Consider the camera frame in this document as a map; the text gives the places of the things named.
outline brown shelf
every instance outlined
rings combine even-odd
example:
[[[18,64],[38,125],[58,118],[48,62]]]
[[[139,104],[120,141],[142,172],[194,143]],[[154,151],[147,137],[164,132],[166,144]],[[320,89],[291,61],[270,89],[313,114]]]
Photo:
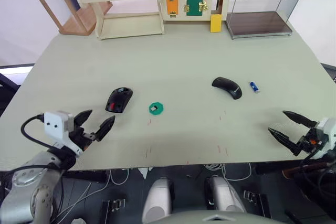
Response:
[[[228,13],[226,24],[232,39],[292,33],[277,12]]]

